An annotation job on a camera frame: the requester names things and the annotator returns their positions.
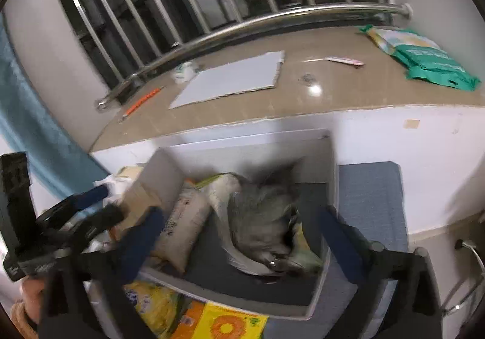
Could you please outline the left hand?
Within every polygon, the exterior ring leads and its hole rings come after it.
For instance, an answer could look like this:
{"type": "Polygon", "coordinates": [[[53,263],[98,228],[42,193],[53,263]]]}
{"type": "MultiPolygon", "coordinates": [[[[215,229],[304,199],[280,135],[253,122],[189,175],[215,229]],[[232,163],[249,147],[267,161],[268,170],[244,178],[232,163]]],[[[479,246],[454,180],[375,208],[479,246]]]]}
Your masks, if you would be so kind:
{"type": "Polygon", "coordinates": [[[22,281],[21,293],[25,305],[25,312],[36,324],[41,317],[44,297],[45,280],[42,278],[27,277],[22,281]]]}

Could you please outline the tan right sleeve forearm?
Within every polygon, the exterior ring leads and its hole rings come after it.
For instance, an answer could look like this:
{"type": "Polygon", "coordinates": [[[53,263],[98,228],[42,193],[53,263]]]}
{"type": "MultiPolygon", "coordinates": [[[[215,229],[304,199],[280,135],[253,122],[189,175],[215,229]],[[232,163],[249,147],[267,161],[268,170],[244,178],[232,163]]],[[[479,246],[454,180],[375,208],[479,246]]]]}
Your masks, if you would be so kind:
{"type": "Polygon", "coordinates": [[[13,304],[11,318],[22,337],[25,339],[38,339],[38,324],[27,314],[23,301],[13,304]]]}

